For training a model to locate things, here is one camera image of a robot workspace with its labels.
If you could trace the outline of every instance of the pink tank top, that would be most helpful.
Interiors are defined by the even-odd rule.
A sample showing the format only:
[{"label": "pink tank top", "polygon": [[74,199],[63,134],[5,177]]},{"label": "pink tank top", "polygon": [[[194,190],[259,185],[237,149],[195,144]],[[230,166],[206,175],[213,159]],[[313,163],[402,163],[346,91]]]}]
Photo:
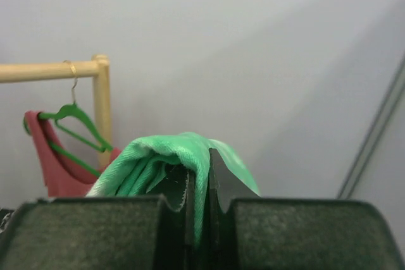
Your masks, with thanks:
[{"label": "pink tank top", "polygon": [[[86,171],[64,155],[58,154],[48,145],[48,140],[63,148],[52,125],[47,120],[39,120],[38,111],[28,111],[25,119],[37,150],[45,186],[50,197],[84,196],[96,182],[97,177]],[[121,153],[114,148],[110,162]]]}]

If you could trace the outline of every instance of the wooden rack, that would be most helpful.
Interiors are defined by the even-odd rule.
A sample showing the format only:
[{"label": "wooden rack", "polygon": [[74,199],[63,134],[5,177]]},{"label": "wooden rack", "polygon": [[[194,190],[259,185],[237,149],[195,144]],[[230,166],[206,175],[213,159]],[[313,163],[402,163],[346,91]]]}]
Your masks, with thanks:
[{"label": "wooden rack", "polygon": [[[76,77],[93,78],[94,117],[103,138],[111,142],[111,108],[109,101],[109,60],[96,54],[91,61],[72,61]],[[31,82],[73,78],[70,65],[66,63],[0,64],[0,83]],[[109,152],[98,155],[100,166],[109,163]]]}]

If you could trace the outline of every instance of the metal hook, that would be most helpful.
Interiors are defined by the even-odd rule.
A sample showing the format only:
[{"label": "metal hook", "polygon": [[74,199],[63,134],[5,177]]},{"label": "metal hook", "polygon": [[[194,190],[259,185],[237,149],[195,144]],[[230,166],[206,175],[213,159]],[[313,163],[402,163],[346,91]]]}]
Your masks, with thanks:
[{"label": "metal hook", "polygon": [[76,70],[76,67],[74,66],[74,64],[70,60],[65,60],[64,63],[68,63],[70,65],[70,69],[72,70],[73,77],[75,78],[75,82],[72,87],[72,100],[73,100],[73,103],[76,104],[75,87],[77,86],[77,81],[78,81],[77,70]]}]

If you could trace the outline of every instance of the green hanger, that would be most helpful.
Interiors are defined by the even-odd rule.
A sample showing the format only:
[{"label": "green hanger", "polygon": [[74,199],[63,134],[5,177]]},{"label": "green hanger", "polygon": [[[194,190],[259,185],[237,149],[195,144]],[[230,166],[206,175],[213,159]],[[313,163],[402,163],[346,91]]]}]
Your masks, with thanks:
[{"label": "green hanger", "polygon": [[[73,74],[76,74],[76,69],[75,67],[71,64],[71,69],[73,71]],[[93,124],[92,120],[88,117],[88,115],[77,106],[76,103],[76,97],[75,97],[75,87],[77,85],[77,77],[75,77],[75,83],[72,87],[72,99],[73,99],[73,104],[65,104],[57,113],[40,113],[38,115],[38,118],[42,120],[54,120],[55,126],[59,128],[60,130],[66,132],[67,134],[73,136],[74,138],[78,139],[79,141],[85,143],[86,145],[92,147],[93,149],[99,151],[99,152],[104,152],[104,151],[109,151],[111,152],[113,150],[113,147],[111,144],[109,144],[103,137],[100,135],[100,133],[97,131],[96,126]],[[99,142],[100,145],[93,144],[86,138],[80,136],[79,134],[76,134],[75,132],[67,129],[65,126],[61,125],[59,123],[59,120],[62,120],[63,118],[66,117],[74,117],[81,121],[87,129],[90,131],[90,133],[93,135],[93,137]],[[25,118],[23,119],[23,126],[25,131],[31,135],[30,130],[28,129],[27,122],[25,121]],[[49,146],[55,150],[56,152],[68,157],[75,163],[79,164],[82,166],[84,169],[86,169],[88,172],[92,173],[93,175],[96,175],[97,177],[100,176],[100,172],[96,171],[93,169],[91,166],[89,166],[87,163],[83,162],[81,159],[75,157],[74,155],[70,154],[60,146],[56,145],[54,142],[49,141],[48,142]]]}]

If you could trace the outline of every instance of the green towel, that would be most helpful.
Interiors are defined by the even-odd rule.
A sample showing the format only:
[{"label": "green towel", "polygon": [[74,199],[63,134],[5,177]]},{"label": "green towel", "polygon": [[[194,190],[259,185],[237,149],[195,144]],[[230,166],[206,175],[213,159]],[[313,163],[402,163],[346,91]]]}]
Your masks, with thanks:
[{"label": "green towel", "polygon": [[231,147],[218,140],[187,132],[133,140],[101,174],[87,196],[142,195],[165,177],[165,164],[183,164],[196,173],[194,227],[198,247],[203,229],[209,148],[217,149],[229,170],[253,192],[259,193],[254,178]]}]

